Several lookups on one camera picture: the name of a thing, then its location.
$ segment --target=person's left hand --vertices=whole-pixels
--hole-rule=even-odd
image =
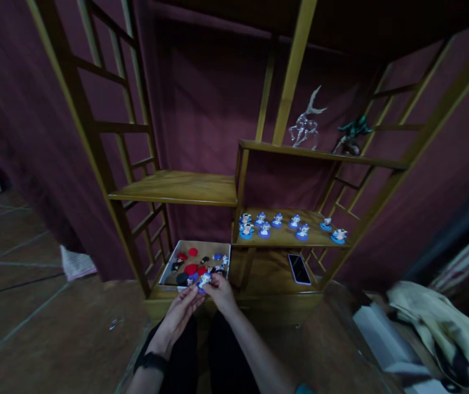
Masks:
[[[170,304],[169,310],[147,347],[146,353],[153,352],[166,360],[174,343],[183,333],[192,313],[205,301],[205,295],[198,293],[197,285],[183,290]]]

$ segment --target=maroon fabric backdrop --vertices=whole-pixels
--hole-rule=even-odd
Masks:
[[[124,26],[119,2],[98,1]],[[58,2],[76,54],[90,59],[75,0]],[[254,138],[269,35],[165,5],[137,2],[148,66],[153,121],[163,167],[232,175],[239,138]],[[101,32],[105,58],[110,40]],[[270,141],[289,43],[280,46],[264,140]],[[436,45],[401,59],[386,86],[420,77]],[[460,34],[443,66],[409,121],[424,121],[469,57],[469,30]],[[306,51],[289,124],[305,110],[311,92],[322,85],[315,107],[319,149],[339,136],[336,127],[353,119],[375,67],[317,48]],[[82,73],[97,119],[128,121],[122,95],[112,83]],[[389,116],[403,105],[401,97]],[[137,92],[134,91],[137,107]],[[412,139],[410,132],[377,135],[370,154],[396,159]],[[145,157],[146,143],[127,136],[133,158]],[[285,144],[291,144],[286,135]],[[105,140],[118,185],[124,183],[115,143]],[[0,165],[45,219],[58,239],[90,254],[102,279],[131,277],[114,225],[72,124],[62,92],[25,2],[0,2]],[[251,205],[313,208],[330,163],[252,153],[246,202]],[[353,180],[364,169],[347,166]],[[355,208],[362,214],[385,179],[379,171]],[[469,196],[469,95],[437,136],[421,162],[390,201],[338,279],[381,288],[399,279],[426,242]],[[230,210],[171,206],[173,240],[228,242]],[[131,224],[144,207],[129,214]],[[352,230],[344,218],[335,221]],[[144,247],[141,246],[143,259]]]

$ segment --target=smartphone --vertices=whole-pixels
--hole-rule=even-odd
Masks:
[[[294,281],[299,285],[311,285],[311,278],[305,267],[304,258],[299,254],[290,254],[289,263],[293,270]]]

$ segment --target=black pants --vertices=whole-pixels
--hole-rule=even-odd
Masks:
[[[199,375],[197,326],[196,318],[192,316],[174,344],[160,394],[196,393]],[[158,328],[159,324],[148,334],[134,365],[134,372],[140,366],[141,355],[147,350]],[[209,369],[213,393],[259,393],[240,345],[220,312],[212,318],[209,329]]]

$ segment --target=hand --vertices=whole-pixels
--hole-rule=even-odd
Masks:
[[[212,280],[210,283],[203,285],[203,290],[212,297],[218,310],[224,316],[228,316],[238,310],[229,281],[221,274],[212,274]]]
[[[183,333],[192,313],[205,301],[205,295],[198,293],[196,285],[187,287],[170,304],[169,310],[147,347],[152,352],[170,358],[174,343]]]

